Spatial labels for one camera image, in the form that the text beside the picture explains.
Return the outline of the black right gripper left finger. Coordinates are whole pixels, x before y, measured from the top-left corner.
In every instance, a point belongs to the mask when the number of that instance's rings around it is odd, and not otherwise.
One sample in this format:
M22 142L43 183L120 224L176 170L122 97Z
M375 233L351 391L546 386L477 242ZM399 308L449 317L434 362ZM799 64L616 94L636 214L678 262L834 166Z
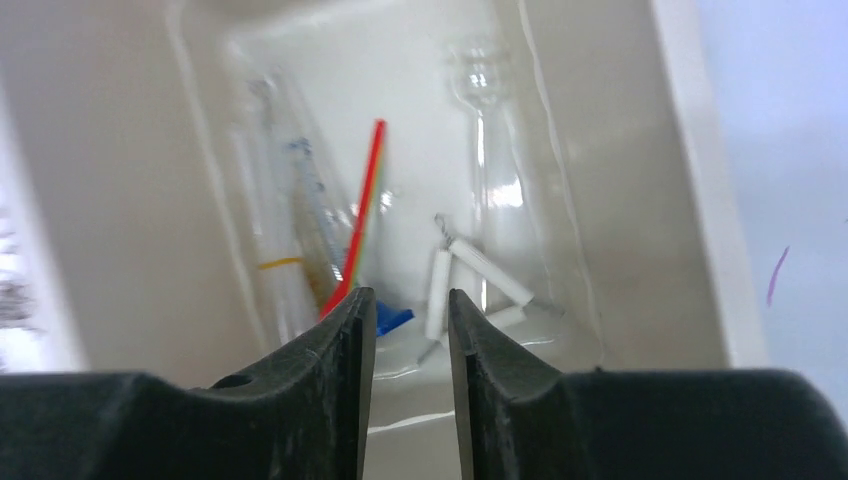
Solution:
M359 479L376 296L208 388L145 372L5 375L5 479Z

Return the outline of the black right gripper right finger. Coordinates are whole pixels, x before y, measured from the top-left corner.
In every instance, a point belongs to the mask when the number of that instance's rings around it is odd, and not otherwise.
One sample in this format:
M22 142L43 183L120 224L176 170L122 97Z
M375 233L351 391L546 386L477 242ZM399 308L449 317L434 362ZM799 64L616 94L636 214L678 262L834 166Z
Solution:
M843 479L847 433L778 369L565 373L448 297L465 479Z

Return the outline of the red plastic spatula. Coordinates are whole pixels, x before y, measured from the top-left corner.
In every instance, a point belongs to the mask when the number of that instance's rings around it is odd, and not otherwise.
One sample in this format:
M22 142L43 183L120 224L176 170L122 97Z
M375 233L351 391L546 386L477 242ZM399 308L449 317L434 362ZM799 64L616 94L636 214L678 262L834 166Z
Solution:
M387 130L387 121L376 119L367 164L361 182L358 212L353 232L348 244L348 255L343 269L342 281L337 285L332 295L320 311L320 319L326 318L330 312L353 290L357 284L363 247L365 245L369 216L377 197L377 187L381 179L383 151Z

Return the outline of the tan bristle test tube brush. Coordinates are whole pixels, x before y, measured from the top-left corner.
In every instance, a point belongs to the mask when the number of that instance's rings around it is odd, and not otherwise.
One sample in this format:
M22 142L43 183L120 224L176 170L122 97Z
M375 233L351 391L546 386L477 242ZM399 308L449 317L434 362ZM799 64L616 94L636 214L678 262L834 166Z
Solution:
M325 209L305 193L293 196L292 211L307 282L321 311L341 280L343 259L338 239Z

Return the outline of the clear plastic pipettes bundle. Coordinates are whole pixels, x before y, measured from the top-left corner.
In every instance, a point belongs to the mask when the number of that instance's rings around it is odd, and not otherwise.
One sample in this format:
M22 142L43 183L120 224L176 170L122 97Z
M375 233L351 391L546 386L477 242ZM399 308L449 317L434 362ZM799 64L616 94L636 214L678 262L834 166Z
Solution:
M249 212L261 311L284 345L311 328L317 311L294 226L293 173L280 106L281 92L270 76L245 81L231 138Z

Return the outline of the blue base graduated cylinder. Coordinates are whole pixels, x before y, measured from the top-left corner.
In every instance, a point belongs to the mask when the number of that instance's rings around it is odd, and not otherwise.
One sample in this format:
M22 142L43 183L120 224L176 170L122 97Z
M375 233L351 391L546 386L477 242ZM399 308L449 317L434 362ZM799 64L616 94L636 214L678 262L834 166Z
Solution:
M323 309L344 280L354 221L346 201L332 192L333 183L321 175L309 139L289 139L283 152L295 173L291 194L295 232L317 306Z

